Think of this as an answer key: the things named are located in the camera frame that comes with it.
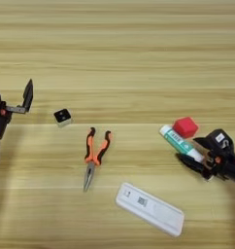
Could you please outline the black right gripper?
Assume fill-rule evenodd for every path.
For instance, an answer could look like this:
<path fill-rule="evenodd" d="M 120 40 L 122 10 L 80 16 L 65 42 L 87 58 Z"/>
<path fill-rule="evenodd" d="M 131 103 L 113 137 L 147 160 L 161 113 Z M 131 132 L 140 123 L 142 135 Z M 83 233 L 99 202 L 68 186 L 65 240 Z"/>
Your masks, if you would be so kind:
<path fill-rule="evenodd" d="M 195 137 L 194 142 L 207 150 L 212 149 L 212 139 L 210 137 Z M 235 182 L 235 154 L 229 154 L 227 157 L 216 156 L 213 152 L 209 152 L 206 160 L 206 166 L 203 163 L 196 161 L 193 157 L 177 153 L 176 157 L 184 165 L 191 170 L 199 173 L 206 180 L 212 177 Z"/>

